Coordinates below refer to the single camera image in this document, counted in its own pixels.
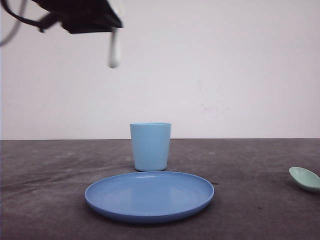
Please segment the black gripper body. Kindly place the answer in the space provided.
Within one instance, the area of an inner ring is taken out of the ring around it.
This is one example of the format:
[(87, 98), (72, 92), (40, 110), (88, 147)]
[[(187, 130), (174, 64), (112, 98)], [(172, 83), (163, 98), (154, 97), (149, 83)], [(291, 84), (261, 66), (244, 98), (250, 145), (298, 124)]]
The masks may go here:
[(70, 34), (111, 32), (123, 22), (107, 0), (36, 0), (49, 14), (40, 23), (60, 23)]

